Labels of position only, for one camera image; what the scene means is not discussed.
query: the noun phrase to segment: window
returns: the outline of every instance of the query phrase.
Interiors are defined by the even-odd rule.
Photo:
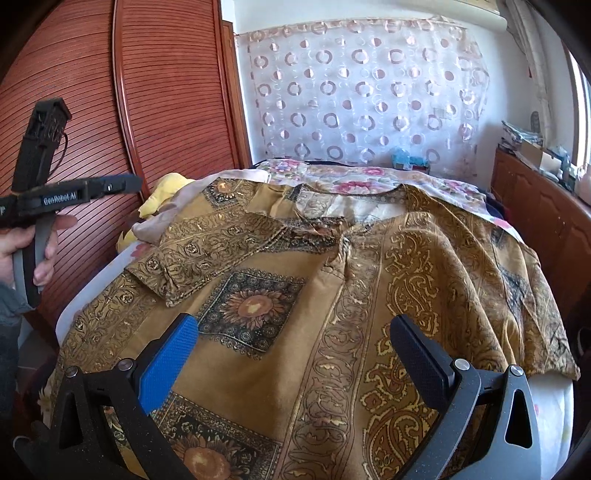
[[[591,103],[589,81],[581,71],[571,52],[566,50],[573,81],[574,145],[572,164],[586,167],[591,158]]]

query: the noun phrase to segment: wooden door frame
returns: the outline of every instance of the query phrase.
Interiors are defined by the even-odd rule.
[[[230,109],[230,118],[236,149],[238,151],[238,163],[241,168],[249,168],[252,165],[251,147],[248,142],[246,129],[246,115],[242,103],[242,89],[238,76],[238,58],[236,56],[236,43],[232,22],[222,20],[220,26],[222,34],[222,64],[225,71],[226,92]]]

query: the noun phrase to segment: white floral sheet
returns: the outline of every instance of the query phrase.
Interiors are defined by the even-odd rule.
[[[314,165],[289,159],[267,160],[256,167],[271,174],[270,183],[292,186],[305,183],[316,190],[331,193],[375,194],[392,190],[401,183],[413,185],[432,197],[494,223],[520,242],[523,241],[508,222],[488,213],[483,193],[474,185],[462,181],[438,179],[419,171]]]

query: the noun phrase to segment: cardboard box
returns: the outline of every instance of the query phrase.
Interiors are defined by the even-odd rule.
[[[554,158],[538,145],[534,145],[524,140],[518,153],[521,160],[524,160],[524,163],[529,164],[530,167],[542,169],[549,171],[554,175],[558,175],[561,161],[558,158]]]

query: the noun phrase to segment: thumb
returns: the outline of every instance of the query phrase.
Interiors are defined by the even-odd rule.
[[[35,238],[35,226],[29,228],[12,228],[0,235],[0,255],[12,255],[19,248],[25,248]]]

